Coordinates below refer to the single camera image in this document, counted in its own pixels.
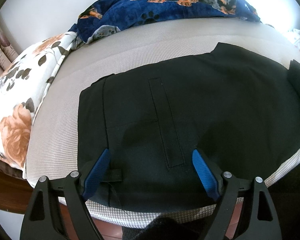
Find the black pants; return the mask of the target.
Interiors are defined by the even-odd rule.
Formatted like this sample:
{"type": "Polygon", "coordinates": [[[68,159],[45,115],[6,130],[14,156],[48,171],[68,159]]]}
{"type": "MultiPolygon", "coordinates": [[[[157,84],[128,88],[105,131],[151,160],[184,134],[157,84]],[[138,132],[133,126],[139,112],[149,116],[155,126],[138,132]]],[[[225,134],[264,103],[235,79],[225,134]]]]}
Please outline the black pants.
{"type": "Polygon", "coordinates": [[[78,107],[83,198],[134,212],[212,204],[194,151],[237,178],[269,178],[300,148],[300,63],[219,43],[100,78],[78,107]]]}

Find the beige woven mattress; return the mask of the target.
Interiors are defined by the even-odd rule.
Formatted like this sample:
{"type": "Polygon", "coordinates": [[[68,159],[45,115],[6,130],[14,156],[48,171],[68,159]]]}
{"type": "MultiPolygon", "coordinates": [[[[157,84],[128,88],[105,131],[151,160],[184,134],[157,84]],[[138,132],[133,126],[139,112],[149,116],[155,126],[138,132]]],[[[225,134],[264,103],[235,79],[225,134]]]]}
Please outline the beige woven mattress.
{"type": "Polygon", "coordinates": [[[253,51],[283,66],[298,51],[274,28],[236,18],[193,18],[141,25],[82,46],[63,61],[31,131],[26,178],[62,178],[77,169],[80,92],[101,77],[186,55],[211,52],[219,43],[253,51]]]}

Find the white floral pillow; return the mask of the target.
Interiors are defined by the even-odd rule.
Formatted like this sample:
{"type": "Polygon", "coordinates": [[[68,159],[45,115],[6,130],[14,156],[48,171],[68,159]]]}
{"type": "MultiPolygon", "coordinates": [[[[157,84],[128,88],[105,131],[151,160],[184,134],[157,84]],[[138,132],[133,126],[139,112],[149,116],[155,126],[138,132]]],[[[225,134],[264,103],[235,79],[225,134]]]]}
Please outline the white floral pillow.
{"type": "Polygon", "coordinates": [[[31,128],[76,33],[48,38],[25,49],[0,77],[0,160],[24,170],[31,128]]]}

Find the navy dog print blanket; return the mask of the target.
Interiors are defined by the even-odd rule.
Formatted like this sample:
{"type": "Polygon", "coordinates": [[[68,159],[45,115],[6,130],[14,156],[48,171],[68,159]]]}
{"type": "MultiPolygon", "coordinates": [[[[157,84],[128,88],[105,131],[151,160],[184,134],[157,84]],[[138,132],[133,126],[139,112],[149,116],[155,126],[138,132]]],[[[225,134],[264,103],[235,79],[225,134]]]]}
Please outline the navy dog print blanket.
{"type": "Polygon", "coordinates": [[[257,11],[245,0],[98,0],[71,27],[77,49],[130,27],[187,18],[230,17],[259,22],[257,11]]]}

